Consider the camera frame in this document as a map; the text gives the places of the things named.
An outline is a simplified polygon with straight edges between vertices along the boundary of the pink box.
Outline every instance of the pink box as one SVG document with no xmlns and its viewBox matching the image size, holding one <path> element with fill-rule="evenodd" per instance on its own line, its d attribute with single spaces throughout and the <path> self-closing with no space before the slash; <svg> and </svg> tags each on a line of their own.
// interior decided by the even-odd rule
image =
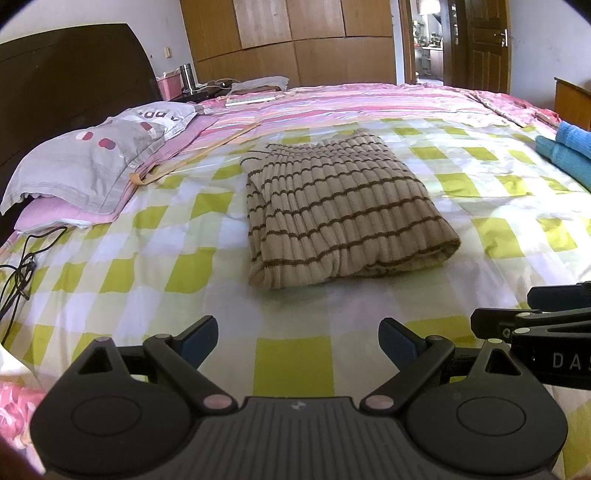
<svg viewBox="0 0 591 480">
<path fill-rule="evenodd" d="M 158 88 L 164 100 L 172 100 L 183 93 L 181 87 L 181 74 L 175 73 L 158 80 Z"/>
</svg>

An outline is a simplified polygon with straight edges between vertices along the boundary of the metal thermos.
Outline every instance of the metal thermos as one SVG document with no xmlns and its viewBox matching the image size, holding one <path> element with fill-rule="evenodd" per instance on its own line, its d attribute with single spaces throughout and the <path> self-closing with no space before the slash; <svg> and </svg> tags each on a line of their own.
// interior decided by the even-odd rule
<svg viewBox="0 0 591 480">
<path fill-rule="evenodd" d="M 181 65 L 181 78 L 183 80 L 183 92 L 194 93 L 197 91 L 197 85 L 195 84 L 195 78 L 193 77 L 193 69 L 190 63 Z"/>
</svg>

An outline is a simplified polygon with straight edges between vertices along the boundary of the wooden stick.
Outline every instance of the wooden stick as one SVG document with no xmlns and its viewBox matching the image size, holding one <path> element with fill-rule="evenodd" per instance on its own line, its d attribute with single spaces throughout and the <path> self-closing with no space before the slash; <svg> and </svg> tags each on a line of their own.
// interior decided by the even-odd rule
<svg viewBox="0 0 591 480">
<path fill-rule="evenodd" d="M 199 152 L 197 155 L 195 155 L 193 157 L 189 157 L 183 161 L 180 161 L 177 164 L 173 165 L 172 167 L 165 168 L 163 171 L 159 171 L 159 172 L 155 173 L 154 175 L 146 175 L 143 180 L 139 177 L 138 173 L 135 173 L 135 172 L 131 173 L 131 174 L 129 174 L 129 180 L 134 185 L 139 185 L 139 186 L 148 185 L 148 184 L 152 183 L 153 181 L 161 179 L 162 177 L 174 172 L 175 170 L 178 170 L 180 167 L 184 167 L 185 165 L 187 165 L 195 160 L 200 160 L 205 155 L 210 153 L 212 150 L 215 150 L 217 147 L 221 147 L 222 145 L 225 145 L 225 144 L 231 142 L 235 138 L 240 137 L 241 135 L 244 135 L 246 132 L 249 132 L 250 130 L 258 127 L 260 124 L 261 124 L 260 122 L 255 122 L 253 124 L 250 124 L 250 125 L 248 125 L 248 127 L 245 127 L 242 130 L 240 130 L 239 132 L 236 132 L 235 134 L 230 135 L 228 138 L 218 140 L 213 145 L 210 145 L 209 147 L 205 148 L 203 151 Z"/>
</svg>

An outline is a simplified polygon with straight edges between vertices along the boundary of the wooden dresser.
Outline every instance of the wooden dresser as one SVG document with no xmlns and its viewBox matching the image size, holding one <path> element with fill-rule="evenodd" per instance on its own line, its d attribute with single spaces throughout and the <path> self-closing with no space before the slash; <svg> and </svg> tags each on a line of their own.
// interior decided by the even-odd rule
<svg viewBox="0 0 591 480">
<path fill-rule="evenodd" d="M 590 91 L 557 78 L 554 111 L 562 120 L 591 131 Z"/>
</svg>

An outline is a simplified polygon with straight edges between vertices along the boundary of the kitchen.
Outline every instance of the kitchen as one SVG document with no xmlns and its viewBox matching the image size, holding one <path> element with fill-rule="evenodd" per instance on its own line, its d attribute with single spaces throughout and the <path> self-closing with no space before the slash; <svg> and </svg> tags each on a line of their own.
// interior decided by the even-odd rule
<svg viewBox="0 0 591 480">
<path fill-rule="evenodd" d="M 417 83 L 443 85 L 443 29 L 440 2 L 411 0 L 411 10 Z"/>
</svg>

